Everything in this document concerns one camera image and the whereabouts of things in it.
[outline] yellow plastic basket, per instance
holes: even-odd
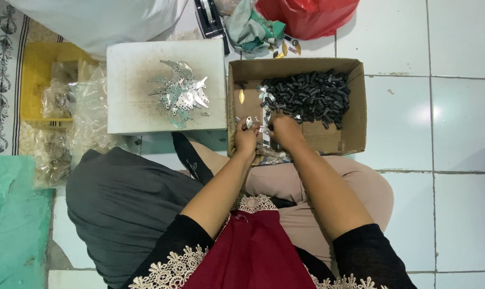
[[[50,86],[52,64],[56,61],[78,61],[96,63],[86,52],[72,43],[27,43],[23,53],[21,75],[20,116],[27,121],[61,122],[73,121],[72,118],[43,118],[41,114],[41,94]],[[86,80],[81,75],[78,80]]]

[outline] green mat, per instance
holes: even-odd
[[[53,190],[33,190],[34,161],[0,156],[0,289],[44,289]]]

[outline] patterned rug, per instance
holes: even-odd
[[[0,0],[0,155],[31,154],[31,140],[23,136],[30,135],[34,124],[20,120],[25,44],[63,41],[61,36]]]

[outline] beige pants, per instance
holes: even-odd
[[[212,173],[217,174],[228,161],[205,146],[191,141],[194,148]],[[324,156],[355,192],[382,231],[392,215],[394,195],[389,183],[372,168],[342,156]],[[280,223],[292,244],[322,260],[337,273],[334,266],[331,241],[316,220],[314,207],[309,202],[298,172],[293,164],[253,167],[248,173],[245,187],[251,195],[264,194],[290,200],[297,206],[279,209]]]

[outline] hand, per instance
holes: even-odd
[[[269,120],[268,127],[271,129],[270,136],[287,151],[307,145],[301,127],[290,116],[277,114]]]
[[[253,161],[255,158],[255,146],[257,144],[257,135],[259,134],[259,123],[254,123],[250,128],[246,126],[246,118],[237,123],[235,132],[235,148],[237,154],[242,154]]]

